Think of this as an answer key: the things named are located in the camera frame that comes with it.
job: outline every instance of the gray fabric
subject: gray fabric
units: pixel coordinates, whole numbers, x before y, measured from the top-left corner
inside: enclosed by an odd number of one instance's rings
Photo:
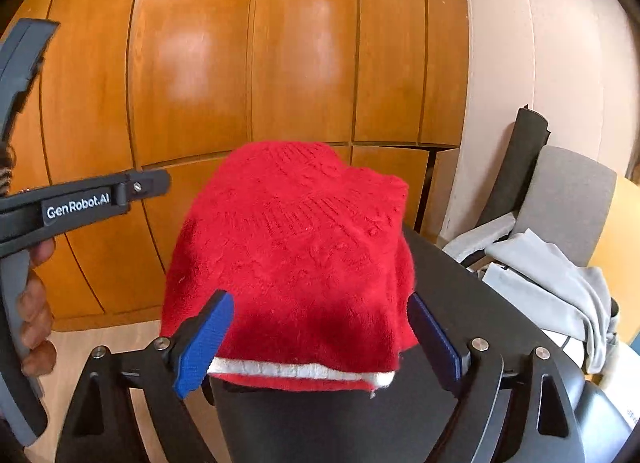
[[[599,372],[617,324],[602,270],[578,268],[531,230],[485,251],[509,268],[492,263],[482,280],[540,328],[584,341],[587,372]]]
[[[513,234],[533,230],[586,266],[609,213],[616,173],[581,154],[552,146],[540,151]]]
[[[478,250],[485,249],[491,243],[495,243],[501,237],[506,236],[513,229],[515,222],[516,218],[513,212],[509,212],[493,221],[489,221],[489,223],[461,234],[450,241],[442,251],[461,263],[467,256],[478,252]]]

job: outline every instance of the cable knit pattern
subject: cable knit pattern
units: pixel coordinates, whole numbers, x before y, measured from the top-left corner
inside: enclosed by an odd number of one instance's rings
[[[324,144],[258,142],[234,151],[178,237],[161,334],[172,335],[221,288],[233,295],[235,315],[219,357],[397,370],[400,351],[417,342],[406,318],[414,289],[401,229],[407,192],[399,178],[348,167]],[[226,379],[291,390],[369,388]]]

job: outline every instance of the white trim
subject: white trim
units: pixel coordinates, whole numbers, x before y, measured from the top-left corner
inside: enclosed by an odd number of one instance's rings
[[[357,382],[364,380],[376,389],[388,387],[394,379],[394,371],[388,373],[348,373],[329,369],[322,364],[276,364],[254,360],[232,360],[215,357],[209,366],[210,375],[244,375],[248,377],[276,377],[312,380],[336,380]]]

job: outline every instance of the hand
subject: hand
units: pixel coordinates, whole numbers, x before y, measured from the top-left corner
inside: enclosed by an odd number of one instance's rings
[[[31,249],[31,268],[41,265],[49,259],[56,244],[49,239]],[[22,372],[30,377],[47,375],[56,365],[56,348],[47,340],[53,326],[53,314],[47,302],[44,283],[31,269],[24,292],[17,302],[20,317],[24,320],[20,339],[31,349],[31,353],[22,361]]]

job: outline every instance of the gray clothing on chair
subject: gray clothing on chair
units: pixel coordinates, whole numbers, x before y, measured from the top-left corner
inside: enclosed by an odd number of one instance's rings
[[[618,323],[617,316],[611,318],[602,270],[575,266],[556,245],[531,230],[494,243],[485,252],[508,268],[492,263],[482,280],[541,329],[585,342],[586,370],[599,372]]]

